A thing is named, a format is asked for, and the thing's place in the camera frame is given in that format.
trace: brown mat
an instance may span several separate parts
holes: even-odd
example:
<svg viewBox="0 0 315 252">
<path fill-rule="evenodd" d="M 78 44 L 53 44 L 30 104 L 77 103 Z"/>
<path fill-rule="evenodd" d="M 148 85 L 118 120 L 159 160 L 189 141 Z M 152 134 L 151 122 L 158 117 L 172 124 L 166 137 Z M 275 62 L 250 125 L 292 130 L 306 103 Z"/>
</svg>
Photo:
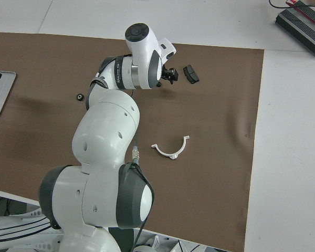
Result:
<svg viewBox="0 0 315 252">
<path fill-rule="evenodd" d="M 175 45 L 174 85 L 137 90 L 141 167 L 156 202 L 146 229 L 243 251 L 260 88 L 262 50 Z M 37 200 L 45 173 L 78 164 L 71 139 L 86 94 L 106 56 L 128 53 L 122 40 L 0 33 L 0 70 L 17 79 L 0 116 L 0 191 Z M 191 64 L 200 82 L 182 68 Z M 190 135 L 177 160 L 173 153 Z"/>
</svg>

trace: white table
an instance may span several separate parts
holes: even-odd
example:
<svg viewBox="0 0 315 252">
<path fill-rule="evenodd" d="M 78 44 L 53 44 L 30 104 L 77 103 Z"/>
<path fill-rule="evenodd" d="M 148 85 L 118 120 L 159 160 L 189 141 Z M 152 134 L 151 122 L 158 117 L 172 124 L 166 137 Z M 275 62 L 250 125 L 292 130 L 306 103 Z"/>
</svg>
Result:
<svg viewBox="0 0 315 252">
<path fill-rule="evenodd" d="M 274 24 L 279 11 L 266 0 L 1 0 L 0 32 L 123 39 L 143 22 L 173 43 L 265 49 L 245 252 L 315 252 L 315 58 Z"/>
</svg>

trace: white plastic clip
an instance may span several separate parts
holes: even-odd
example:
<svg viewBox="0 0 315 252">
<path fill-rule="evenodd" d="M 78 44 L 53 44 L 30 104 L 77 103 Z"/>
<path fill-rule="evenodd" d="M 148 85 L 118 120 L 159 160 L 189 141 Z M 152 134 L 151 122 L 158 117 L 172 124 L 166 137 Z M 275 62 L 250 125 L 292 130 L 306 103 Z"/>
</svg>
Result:
<svg viewBox="0 0 315 252">
<path fill-rule="evenodd" d="M 158 150 L 158 152 L 160 152 L 160 154 L 164 155 L 164 156 L 168 156 L 170 157 L 171 159 L 177 159 L 178 155 L 184 150 L 185 148 L 185 145 L 186 145 L 186 141 L 187 139 L 189 139 L 190 136 L 186 135 L 185 137 L 183 137 L 183 145 L 182 147 L 180 148 L 179 151 L 173 153 L 173 154 L 167 154 L 167 153 L 164 153 L 163 151 L 160 151 L 159 147 L 157 144 L 153 144 L 152 145 L 152 148 L 156 148 Z"/>
</svg>

